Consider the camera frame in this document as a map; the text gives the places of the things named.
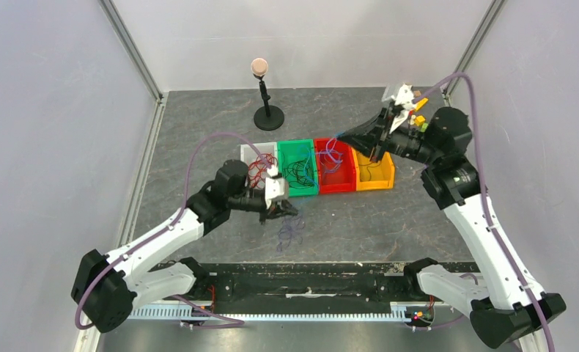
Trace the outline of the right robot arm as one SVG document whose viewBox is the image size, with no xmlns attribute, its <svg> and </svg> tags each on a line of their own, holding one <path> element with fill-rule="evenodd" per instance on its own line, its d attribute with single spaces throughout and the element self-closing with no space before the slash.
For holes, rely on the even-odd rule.
<svg viewBox="0 0 579 352">
<path fill-rule="evenodd" d="M 427 129 L 418 132 L 395 128 L 393 114 L 393 109 L 383 109 L 339 139 L 370 161 L 391 154 L 423 164 L 424 189 L 461 234 L 484 280 L 476 285 L 424 258 L 405 266 L 404 294 L 411 299 L 439 298 L 467 317 L 490 348 L 518 342 L 524 351 L 553 351 L 544 327 L 565 311 L 566 304 L 535 280 L 501 229 L 481 187 L 482 176 L 465 154 L 472 139 L 468 116 L 443 107 Z"/>
</svg>

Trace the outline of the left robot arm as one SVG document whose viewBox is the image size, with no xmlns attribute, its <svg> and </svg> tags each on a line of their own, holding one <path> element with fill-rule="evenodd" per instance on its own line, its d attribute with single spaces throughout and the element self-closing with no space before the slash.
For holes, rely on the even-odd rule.
<svg viewBox="0 0 579 352">
<path fill-rule="evenodd" d="M 189 196 L 167 220 L 140 238 L 106 254 L 93 249 L 80 261 L 72 300 L 80 330 L 114 330 L 139 307 L 170 296 L 204 297 L 206 271 L 193 259 L 157 269 L 179 248 L 197 241 L 229 220 L 232 211 L 257 213 L 260 223 L 295 216 L 289 185 L 276 166 L 268 169 L 263 188 L 252 188 L 248 165 L 225 161 L 215 177 Z"/>
</svg>

